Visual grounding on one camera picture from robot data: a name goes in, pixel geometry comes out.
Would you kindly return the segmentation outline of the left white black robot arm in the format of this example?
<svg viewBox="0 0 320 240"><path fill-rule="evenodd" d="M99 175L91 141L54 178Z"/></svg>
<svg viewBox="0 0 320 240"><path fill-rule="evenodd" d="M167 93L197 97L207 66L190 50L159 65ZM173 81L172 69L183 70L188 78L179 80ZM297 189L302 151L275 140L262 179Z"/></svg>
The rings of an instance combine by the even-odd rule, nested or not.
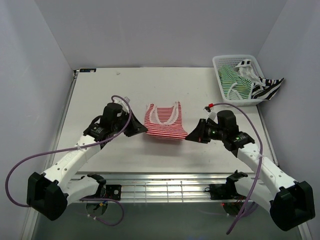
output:
<svg viewBox="0 0 320 240"><path fill-rule="evenodd" d="M68 205L78 200L86 197L102 199L107 184L102 176L90 173L78 181L71 179L118 135L132 137L146 131L147 128L133 114L127 98L113 100L104 107L102 115L91 121L73 149L44 172L34 172L28 178L26 203L54 221Z"/></svg>

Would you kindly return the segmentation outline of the red white striped tank top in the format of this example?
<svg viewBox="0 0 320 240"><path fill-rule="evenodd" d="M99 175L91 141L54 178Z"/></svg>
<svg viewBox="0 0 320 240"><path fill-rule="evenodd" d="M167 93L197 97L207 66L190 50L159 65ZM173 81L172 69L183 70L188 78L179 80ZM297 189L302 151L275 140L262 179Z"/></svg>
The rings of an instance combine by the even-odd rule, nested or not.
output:
<svg viewBox="0 0 320 240"><path fill-rule="evenodd" d="M147 135L159 139L183 141L188 135L183 127L182 106L179 101L167 107L150 103L143 125L147 128Z"/></svg>

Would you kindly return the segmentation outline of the green white striped tank top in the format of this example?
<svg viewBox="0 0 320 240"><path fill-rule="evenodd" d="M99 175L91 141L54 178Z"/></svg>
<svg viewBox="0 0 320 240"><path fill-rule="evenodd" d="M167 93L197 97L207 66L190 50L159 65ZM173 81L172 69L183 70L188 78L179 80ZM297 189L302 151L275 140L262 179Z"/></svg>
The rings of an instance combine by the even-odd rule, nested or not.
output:
<svg viewBox="0 0 320 240"><path fill-rule="evenodd" d="M218 76L224 97L227 100L249 100L252 97L254 83L237 74L233 67L223 65L218 69Z"/></svg>

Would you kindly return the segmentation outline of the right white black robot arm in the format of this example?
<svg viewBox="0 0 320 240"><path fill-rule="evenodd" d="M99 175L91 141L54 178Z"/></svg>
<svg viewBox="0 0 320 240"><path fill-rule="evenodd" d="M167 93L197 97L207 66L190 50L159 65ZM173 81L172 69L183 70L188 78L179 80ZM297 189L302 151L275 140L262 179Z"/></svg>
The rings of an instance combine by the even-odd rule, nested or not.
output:
<svg viewBox="0 0 320 240"><path fill-rule="evenodd" d="M185 139L202 144L221 141L226 150L254 171L263 185L235 171L227 177L223 190L232 199L244 196L264 208L281 230L288 231L316 216L311 185L296 181L264 157L254 139L239 130L231 110L219 111L217 121L201 118Z"/></svg>

